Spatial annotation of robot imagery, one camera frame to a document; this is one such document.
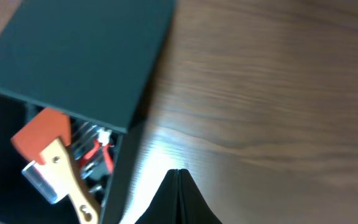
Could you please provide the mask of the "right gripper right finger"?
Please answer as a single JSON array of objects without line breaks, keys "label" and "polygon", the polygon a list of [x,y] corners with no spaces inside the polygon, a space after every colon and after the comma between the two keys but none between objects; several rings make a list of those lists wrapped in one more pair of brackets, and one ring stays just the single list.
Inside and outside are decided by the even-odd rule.
[{"label": "right gripper right finger", "polygon": [[222,224],[209,208],[187,169],[178,171],[177,223]]}]

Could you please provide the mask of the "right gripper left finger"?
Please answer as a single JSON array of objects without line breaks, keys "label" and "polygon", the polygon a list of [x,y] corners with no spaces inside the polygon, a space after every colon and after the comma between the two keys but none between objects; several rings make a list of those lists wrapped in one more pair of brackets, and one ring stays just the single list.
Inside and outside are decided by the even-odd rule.
[{"label": "right gripper left finger", "polygon": [[149,207],[135,224],[175,224],[177,222],[178,170],[170,169]]}]

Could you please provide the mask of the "red handled pliers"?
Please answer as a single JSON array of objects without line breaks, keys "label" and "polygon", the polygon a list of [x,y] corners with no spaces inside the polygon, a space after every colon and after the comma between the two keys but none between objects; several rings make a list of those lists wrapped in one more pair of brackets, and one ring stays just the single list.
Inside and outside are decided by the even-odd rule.
[{"label": "red handled pliers", "polygon": [[83,179],[87,178],[101,162],[104,162],[108,174],[112,174],[114,161],[109,149],[114,147],[114,142],[111,139],[111,134],[110,130],[100,129],[97,132],[97,138],[93,140],[93,147],[80,158]]}]

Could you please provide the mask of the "orange scraper wooden handle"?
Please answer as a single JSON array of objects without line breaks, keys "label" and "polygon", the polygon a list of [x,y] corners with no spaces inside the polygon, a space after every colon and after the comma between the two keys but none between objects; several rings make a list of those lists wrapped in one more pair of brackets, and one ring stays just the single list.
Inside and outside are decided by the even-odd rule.
[{"label": "orange scraper wooden handle", "polygon": [[81,178],[70,150],[69,116],[45,108],[18,131],[11,142],[23,158],[45,166],[64,187],[81,224],[99,223],[101,206]]}]

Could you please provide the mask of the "dark green box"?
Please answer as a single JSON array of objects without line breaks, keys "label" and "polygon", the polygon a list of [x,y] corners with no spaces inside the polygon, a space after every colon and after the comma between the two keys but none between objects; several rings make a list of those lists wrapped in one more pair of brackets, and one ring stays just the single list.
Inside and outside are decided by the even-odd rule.
[{"label": "dark green box", "polygon": [[161,0],[21,2],[0,34],[0,222],[78,221],[68,200],[49,204],[21,175],[25,160],[10,139],[29,106],[118,135],[101,222],[120,222],[144,128],[139,108],[174,8]]}]

